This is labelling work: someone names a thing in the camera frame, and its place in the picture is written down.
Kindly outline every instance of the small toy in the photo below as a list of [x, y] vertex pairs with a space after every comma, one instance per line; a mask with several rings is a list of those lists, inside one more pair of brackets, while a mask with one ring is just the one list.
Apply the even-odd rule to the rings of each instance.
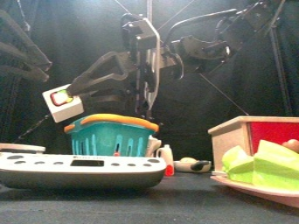
[[181, 161], [174, 161], [174, 168], [178, 172], [207, 172], [211, 169], [211, 161], [185, 157]]

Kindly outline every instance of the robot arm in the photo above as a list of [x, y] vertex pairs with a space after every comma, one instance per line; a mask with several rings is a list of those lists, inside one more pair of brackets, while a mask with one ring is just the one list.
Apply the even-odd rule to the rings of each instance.
[[[189, 60], [217, 60], [231, 57], [252, 37], [268, 28], [276, 16], [278, 2], [260, 1], [246, 10], [227, 10], [178, 23], [161, 47], [159, 34], [146, 18], [126, 14], [122, 19], [127, 52], [110, 52], [67, 87], [69, 97], [79, 97], [83, 108], [101, 104], [127, 109], [135, 104], [135, 113], [151, 119], [159, 82], [183, 77]], [[211, 42], [183, 37], [171, 42], [178, 28], [213, 18], [222, 18]]]

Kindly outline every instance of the white kitchen scale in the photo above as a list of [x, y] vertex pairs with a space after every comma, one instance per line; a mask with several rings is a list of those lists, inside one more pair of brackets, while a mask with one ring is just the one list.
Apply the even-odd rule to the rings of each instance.
[[0, 143], [0, 181], [19, 189], [147, 188], [163, 177], [161, 157], [43, 154], [45, 147]]

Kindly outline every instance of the teal plastic basket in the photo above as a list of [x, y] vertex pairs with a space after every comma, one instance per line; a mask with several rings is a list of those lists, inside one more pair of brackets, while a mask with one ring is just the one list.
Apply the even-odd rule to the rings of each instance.
[[139, 125], [99, 121], [82, 125], [81, 118], [71, 124], [71, 145], [74, 155], [143, 157], [149, 137], [155, 133]]

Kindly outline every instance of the orange lid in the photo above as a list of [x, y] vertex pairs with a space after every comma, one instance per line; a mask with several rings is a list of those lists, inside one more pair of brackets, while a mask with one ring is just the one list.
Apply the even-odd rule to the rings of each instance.
[[151, 123], [147, 120], [133, 116], [113, 115], [113, 114], [90, 115], [85, 119], [82, 119], [81, 124], [85, 125], [94, 122], [127, 123], [143, 126], [150, 130], [154, 130], [155, 132], [159, 130], [159, 126], [155, 123]]

